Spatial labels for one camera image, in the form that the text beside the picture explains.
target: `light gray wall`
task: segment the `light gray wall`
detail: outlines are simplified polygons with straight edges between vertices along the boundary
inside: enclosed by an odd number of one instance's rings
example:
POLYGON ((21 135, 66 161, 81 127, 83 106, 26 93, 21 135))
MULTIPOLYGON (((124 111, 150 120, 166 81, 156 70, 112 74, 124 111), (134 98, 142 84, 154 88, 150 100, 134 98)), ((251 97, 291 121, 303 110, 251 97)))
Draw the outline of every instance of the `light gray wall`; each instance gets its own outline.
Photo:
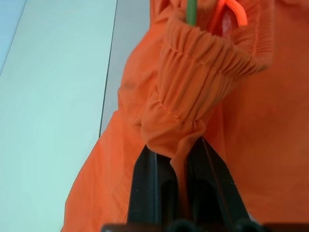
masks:
POLYGON ((0 74, 26 0, 0 0, 0 74))
POLYGON ((148 0, 118 0, 100 134, 118 109, 117 91, 126 60, 148 28, 148 0))

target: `white wall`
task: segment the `white wall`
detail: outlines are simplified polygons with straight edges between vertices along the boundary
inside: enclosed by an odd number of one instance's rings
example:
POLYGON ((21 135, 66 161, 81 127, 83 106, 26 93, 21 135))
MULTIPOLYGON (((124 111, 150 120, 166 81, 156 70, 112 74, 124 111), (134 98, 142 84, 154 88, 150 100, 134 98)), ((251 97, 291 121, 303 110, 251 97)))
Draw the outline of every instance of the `white wall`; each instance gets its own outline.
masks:
POLYGON ((0 74, 26 0, 0 0, 0 74))
POLYGON ((56 232, 98 139, 116 0, 26 3, 0 76, 0 231, 56 232))

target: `orange fabric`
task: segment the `orange fabric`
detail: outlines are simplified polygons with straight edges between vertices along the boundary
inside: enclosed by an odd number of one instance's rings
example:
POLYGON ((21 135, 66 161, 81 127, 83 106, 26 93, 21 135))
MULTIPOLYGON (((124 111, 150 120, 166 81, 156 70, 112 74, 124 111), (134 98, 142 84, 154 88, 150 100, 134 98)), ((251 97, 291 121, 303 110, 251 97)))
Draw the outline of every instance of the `orange fabric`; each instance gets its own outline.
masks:
POLYGON ((204 135, 227 163, 259 222, 309 222, 309 18, 302 4, 238 0, 248 25, 222 16, 223 37, 206 31, 216 0, 199 1, 197 27, 183 0, 151 0, 151 26, 130 55, 118 108, 79 172, 63 232, 125 222, 134 163, 144 145, 183 171, 204 135), (273 24, 276 49, 272 61, 273 24))

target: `orange cloth bag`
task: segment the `orange cloth bag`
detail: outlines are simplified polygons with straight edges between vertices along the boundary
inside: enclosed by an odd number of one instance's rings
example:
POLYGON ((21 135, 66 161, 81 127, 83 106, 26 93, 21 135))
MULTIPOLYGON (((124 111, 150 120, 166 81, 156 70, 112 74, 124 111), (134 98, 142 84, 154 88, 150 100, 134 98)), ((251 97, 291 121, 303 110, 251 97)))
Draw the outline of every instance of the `orange cloth bag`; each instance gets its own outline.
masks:
POLYGON ((145 144, 172 158, 185 203, 185 159, 202 135, 259 222, 309 221, 306 6, 276 2, 274 19, 271 0, 238 2, 248 25, 220 37, 207 31, 216 0, 199 1, 196 27, 184 23, 184 0, 150 0, 150 28, 127 61, 119 109, 69 193, 63 232, 126 221, 145 144))

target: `green wire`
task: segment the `green wire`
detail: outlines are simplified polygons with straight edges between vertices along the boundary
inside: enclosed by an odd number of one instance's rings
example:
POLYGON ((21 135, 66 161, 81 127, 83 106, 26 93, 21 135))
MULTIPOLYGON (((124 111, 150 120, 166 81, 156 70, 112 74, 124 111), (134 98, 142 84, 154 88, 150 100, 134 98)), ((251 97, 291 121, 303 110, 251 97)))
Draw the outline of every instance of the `green wire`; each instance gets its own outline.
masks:
POLYGON ((197 23, 197 0, 187 0, 185 13, 186 23, 195 26, 197 23))

